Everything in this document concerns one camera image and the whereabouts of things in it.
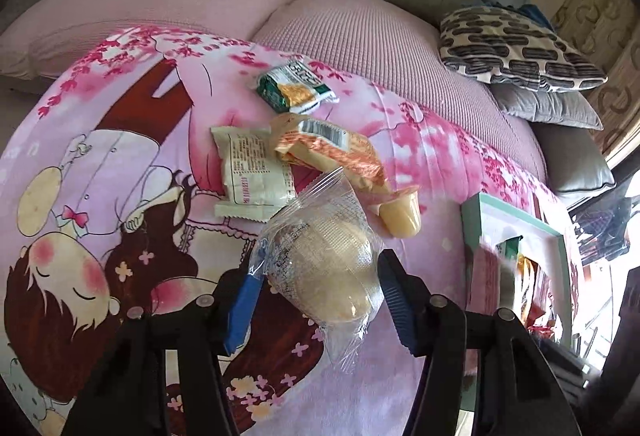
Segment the yellow jelly cup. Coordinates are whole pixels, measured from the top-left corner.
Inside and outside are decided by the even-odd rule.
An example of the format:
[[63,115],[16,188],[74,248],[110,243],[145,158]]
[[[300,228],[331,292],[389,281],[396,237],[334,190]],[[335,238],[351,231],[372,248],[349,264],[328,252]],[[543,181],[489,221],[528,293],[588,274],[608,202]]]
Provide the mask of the yellow jelly cup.
[[378,217],[394,238],[419,234],[422,227],[419,187],[410,186],[393,193],[392,199],[378,206]]

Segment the clear bag yellow bread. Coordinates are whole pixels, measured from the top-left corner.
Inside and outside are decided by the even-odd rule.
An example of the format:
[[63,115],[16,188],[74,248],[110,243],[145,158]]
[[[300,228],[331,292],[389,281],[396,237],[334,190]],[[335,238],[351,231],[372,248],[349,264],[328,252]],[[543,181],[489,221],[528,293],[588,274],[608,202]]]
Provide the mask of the clear bag yellow bread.
[[339,167],[316,178],[269,220],[248,273],[267,279],[318,325],[329,360],[350,372],[384,301],[378,280],[382,248]]

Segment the cream white snack packet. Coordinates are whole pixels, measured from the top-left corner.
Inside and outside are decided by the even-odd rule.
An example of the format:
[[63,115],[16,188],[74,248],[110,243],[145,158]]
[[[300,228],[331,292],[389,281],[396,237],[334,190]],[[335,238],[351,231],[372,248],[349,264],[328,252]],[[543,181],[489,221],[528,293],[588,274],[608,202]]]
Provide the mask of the cream white snack packet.
[[292,170],[269,146],[268,130],[217,126],[210,133],[226,192],[216,216],[265,223],[296,197]]

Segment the orange gold long snack packet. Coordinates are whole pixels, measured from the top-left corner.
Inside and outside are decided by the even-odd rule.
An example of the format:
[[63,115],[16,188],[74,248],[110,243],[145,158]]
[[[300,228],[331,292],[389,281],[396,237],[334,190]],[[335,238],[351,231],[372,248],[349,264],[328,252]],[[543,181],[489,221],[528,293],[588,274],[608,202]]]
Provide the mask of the orange gold long snack packet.
[[310,115],[282,113],[270,121],[269,147],[284,162],[328,173],[344,170],[357,189],[393,192],[384,164],[367,137]]

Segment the pink snack packet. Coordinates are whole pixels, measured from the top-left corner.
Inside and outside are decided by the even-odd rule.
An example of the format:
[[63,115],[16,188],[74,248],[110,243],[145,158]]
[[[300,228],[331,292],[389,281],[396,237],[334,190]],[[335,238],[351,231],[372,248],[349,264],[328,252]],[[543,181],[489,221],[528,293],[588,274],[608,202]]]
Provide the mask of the pink snack packet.
[[470,295],[466,309],[492,315],[499,306],[500,263],[497,253],[487,245],[479,245],[473,253]]

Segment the green mung bean cake packet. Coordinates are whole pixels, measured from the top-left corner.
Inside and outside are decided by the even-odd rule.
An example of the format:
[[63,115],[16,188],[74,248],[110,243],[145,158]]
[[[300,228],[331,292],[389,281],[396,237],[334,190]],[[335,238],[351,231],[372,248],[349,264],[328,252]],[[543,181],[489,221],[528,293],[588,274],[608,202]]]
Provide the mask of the green mung bean cake packet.
[[514,265],[518,261],[522,239],[522,236],[514,236],[496,245],[496,250],[502,263]]

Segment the white tray green rim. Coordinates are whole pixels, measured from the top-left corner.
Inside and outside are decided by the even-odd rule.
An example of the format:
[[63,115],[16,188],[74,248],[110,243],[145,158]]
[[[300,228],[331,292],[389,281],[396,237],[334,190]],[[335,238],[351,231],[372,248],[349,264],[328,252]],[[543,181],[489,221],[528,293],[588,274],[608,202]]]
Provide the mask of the white tray green rim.
[[473,432],[477,435],[577,435],[580,429],[539,347],[545,336],[570,347],[573,336],[570,261],[564,236],[541,219],[488,193],[461,206],[469,256],[522,236],[514,265],[500,261],[499,306],[492,315],[468,311],[471,364],[476,370]]

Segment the grey pillow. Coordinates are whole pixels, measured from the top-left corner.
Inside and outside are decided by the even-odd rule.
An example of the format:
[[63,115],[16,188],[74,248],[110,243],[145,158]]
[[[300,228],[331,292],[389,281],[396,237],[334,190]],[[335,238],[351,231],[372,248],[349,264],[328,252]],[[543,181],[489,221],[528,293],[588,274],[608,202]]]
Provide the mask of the grey pillow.
[[534,92],[512,84],[494,84],[489,89],[506,115],[533,123],[603,130],[597,111],[579,92]]

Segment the green white small snack packet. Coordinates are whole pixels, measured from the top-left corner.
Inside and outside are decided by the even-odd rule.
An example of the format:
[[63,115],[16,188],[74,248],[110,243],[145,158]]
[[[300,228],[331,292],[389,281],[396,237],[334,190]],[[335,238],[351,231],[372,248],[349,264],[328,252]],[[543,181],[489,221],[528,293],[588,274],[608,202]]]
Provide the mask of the green white small snack packet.
[[340,101],[340,97],[299,60],[291,60],[261,74],[256,91],[277,113],[309,115],[323,103]]

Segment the black white patterned pillow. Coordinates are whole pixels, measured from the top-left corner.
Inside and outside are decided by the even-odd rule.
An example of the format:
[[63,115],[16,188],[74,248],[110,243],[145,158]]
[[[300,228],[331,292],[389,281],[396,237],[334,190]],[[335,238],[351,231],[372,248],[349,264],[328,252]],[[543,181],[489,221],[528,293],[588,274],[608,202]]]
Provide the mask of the black white patterned pillow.
[[496,6],[472,6],[440,22],[439,55],[449,70],[486,84],[533,92],[598,88],[606,74],[550,29]]

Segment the pink checked sofa cover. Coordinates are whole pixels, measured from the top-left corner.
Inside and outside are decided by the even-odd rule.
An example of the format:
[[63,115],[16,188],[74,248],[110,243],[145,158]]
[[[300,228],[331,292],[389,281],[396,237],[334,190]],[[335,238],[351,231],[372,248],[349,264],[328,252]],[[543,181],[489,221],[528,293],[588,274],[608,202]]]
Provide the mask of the pink checked sofa cover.
[[1,32],[1,71],[56,78],[111,33],[175,26],[307,55],[456,123],[539,178],[532,128],[480,82],[442,66],[436,29],[383,0],[40,0]]

